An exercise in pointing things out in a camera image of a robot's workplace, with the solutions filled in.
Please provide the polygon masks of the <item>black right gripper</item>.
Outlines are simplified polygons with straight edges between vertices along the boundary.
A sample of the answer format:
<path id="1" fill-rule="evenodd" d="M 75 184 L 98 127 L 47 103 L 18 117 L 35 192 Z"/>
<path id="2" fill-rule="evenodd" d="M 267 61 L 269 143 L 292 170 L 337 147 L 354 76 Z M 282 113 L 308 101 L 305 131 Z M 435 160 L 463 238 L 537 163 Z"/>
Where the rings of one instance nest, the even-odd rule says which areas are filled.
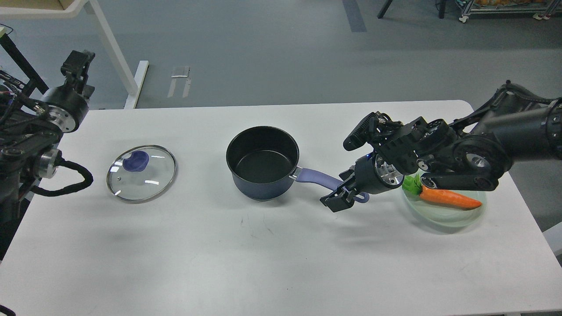
<path id="1" fill-rule="evenodd" d="M 352 208 L 355 204 L 356 190 L 368 194 L 381 194 L 399 188 L 405 176 L 388 164 L 379 154 L 367 154 L 357 159 L 354 169 L 349 168 L 339 174 L 342 183 L 339 188 L 320 198 L 323 206 L 331 212 Z"/>

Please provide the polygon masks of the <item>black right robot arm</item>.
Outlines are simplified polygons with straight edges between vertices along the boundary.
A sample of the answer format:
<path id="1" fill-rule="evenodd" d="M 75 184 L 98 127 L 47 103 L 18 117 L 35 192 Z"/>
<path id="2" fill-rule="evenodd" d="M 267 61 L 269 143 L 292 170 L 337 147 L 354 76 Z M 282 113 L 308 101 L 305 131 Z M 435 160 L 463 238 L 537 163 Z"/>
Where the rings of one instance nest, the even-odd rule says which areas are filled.
<path id="1" fill-rule="evenodd" d="M 492 191 L 517 162 L 559 160 L 561 98 L 542 98 L 506 81 L 484 105 L 452 123 L 419 117 L 403 124 L 372 112 L 343 147 L 352 151 L 364 144 L 373 151 L 321 198 L 332 212 L 351 208 L 361 193 L 404 187 L 406 176 L 420 170 L 422 184 L 431 189 Z"/>

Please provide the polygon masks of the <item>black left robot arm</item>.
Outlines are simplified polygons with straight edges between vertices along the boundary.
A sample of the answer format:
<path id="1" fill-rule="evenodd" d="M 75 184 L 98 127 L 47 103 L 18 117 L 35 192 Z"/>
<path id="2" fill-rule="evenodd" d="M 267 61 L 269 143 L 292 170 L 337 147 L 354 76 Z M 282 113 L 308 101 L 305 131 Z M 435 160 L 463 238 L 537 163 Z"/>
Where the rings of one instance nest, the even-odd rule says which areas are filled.
<path id="1" fill-rule="evenodd" d="M 87 84 L 95 53 L 73 50 L 61 66 L 64 84 L 48 88 L 20 52 L 10 58 L 28 76 L 24 83 L 1 72 L 1 256 L 4 257 L 30 204 L 30 194 L 57 197 L 88 188 L 93 176 L 62 157 L 64 133 L 83 122 L 94 88 Z M 58 167 L 78 172 L 83 181 L 58 190 L 40 187 Z"/>

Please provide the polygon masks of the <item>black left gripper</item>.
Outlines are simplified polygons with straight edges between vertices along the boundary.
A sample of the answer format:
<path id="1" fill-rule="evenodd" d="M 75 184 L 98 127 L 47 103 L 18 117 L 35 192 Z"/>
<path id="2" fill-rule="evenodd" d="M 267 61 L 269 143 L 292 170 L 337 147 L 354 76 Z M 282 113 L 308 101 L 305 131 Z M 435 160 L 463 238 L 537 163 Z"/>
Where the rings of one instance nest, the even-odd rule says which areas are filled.
<path id="1" fill-rule="evenodd" d="M 64 84 L 50 88 L 41 97 L 41 102 L 48 106 L 50 121 L 64 133 L 75 132 L 90 110 L 95 88 L 87 84 L 88 70 L 95 56 L 88 50 L 73 50 L 61 66 Z"/>

